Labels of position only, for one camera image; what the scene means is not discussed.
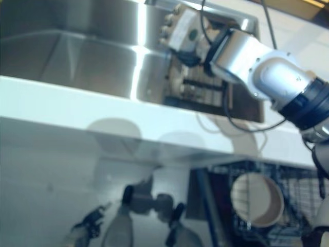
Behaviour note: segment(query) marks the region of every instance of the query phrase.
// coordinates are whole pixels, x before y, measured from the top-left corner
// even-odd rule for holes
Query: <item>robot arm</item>
[[[211,29],[197,10],[178,5],[166,16],[160,43],[187,66],[202,64],[206,74],[240,83],[258,100],[292,122],[304,140],[314,143],[313,159],[329,179],[329,84],[304,71],[290,53],[273,50],[254,36],[228,25]]]

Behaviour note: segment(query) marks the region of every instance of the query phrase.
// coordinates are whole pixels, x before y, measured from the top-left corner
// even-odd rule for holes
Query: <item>white bowl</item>
[[[255,227],[277,223],[284,209],[279,187],[272,179],[255,172],[243,174],[235,180],[231,201],[237,215]]]

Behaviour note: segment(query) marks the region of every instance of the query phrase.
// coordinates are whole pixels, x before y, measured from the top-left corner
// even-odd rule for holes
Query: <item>black wire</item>
[[[237,125],[235,122],[233,122],[232,120],[232,116],[230,114],[230,111],[228,109],[228,84],[227,82],[223,82],[223,96],[222,96],[222,107],[223,107],[223,110],[224,110],[224,113],[225,113],[225,116],[227,117],[227,119],[229,120],[229,122],[237,129],[241,130],[241,131],[244,131],[244,132],[248,132],[248,133],[255,133],[255,132],[264,132],[264,131],[267,131],[267,130],[272,130],[274,128],[276,128],[277,126],[283,124],[286,119],[278,122],[277,124],[275,125],[272,125],[270,127],[267,127],[267,128],[263,128],[263,129],[254,129],[254,130],[249,130],[249,129],[245,129],[239,125]]]
[[[304,143],[305,147],[306,147],[309,151],[312,151],[312,148],[310,147],[310,145],[308,144],[308,142],[307,142],[304,138],[302,138],[302,140],[303,140],[303,143]]]
[[[204,6],[205,6],[205,4],[206,4],[206,0],[202,0],[201,10],[200,10],[201,29],[202,29],[202,32],[204,33],[204,36],[205,36],[206,40],[208,41],[208,44],[211,45],[212,42],[211,42],[209,36],[206,33],[205,25],[204,25]]]
[[[261,0],[261,3],[263,5],[263,9],[264,9],[264,12],[265,12],[265,16],[266,16],[266,20],[267,20],[267,24],[268,24],[268,28],[269,28],[269,33],[271,34],[273,48],[276,50],[276,49],[278,49],[278,47],[277,47],[277,42],[276,42],[276,38],[275,38],[275,35],[274,35],[272,22],[271,22],[271,19],[269,17],[267,4],[266,4],[265,0]]]

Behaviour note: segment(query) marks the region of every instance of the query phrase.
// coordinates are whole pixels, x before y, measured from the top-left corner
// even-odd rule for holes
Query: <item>reflective surface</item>
[[[137,134],[131,126],[122,130]],[[176,205],[187,198],[191,164],[227,156],[141,137],[4,118],[1,133],[1,247],[60,246],[87,212],[111,201],[101,236],[89,245],[100,247],[126,185],[152,175],[152,195],[168,193]],[[149,215],[131,213],[133,246],[165,246],[170,230],[157,215],[155,211]],[[211,246],[206,221],[185,222],[200,234],[205,246]]]
[[[261,4],[260,0],[248,0]],[[328,0],[268,0],[270,8],[300,17],[304,20],[329,29]]]
[[[172,0],[150,5],[124,0],[4,0],[0,9],[0,72],[182,107],[166,102],[171,54],[158,44],[164,17],[176,4]],[[198,1],[189,5],[199,8]],[[255,17],[214,5],[205,10],[217,28],[235,19],[246,31],[258,34]],[[233,104],[233,116],[261,121],[259,103],[243,94],[244,101],[237,97]],[[207,105],[201,109],[191,103],[184,102],[184,108],[223,114],[220,108]],[[247,109],[257,113],[250,114]]]

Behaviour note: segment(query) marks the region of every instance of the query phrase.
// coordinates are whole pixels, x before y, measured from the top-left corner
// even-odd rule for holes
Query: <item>white countertop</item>
[[[297,129],[282,126],[266,133],[242,133],[224,117],[25,79],[0,77],[0,116],[313,165]]]

